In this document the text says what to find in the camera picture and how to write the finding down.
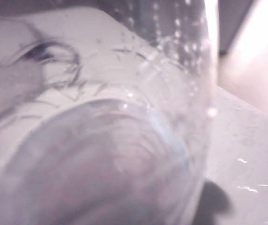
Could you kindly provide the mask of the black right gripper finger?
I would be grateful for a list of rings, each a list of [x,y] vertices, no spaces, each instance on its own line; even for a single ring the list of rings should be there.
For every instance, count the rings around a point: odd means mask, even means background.
[[[231,201],[216,183],[207,180],[203,189],[203,224],[215,225],[215,217],[231,212]]]

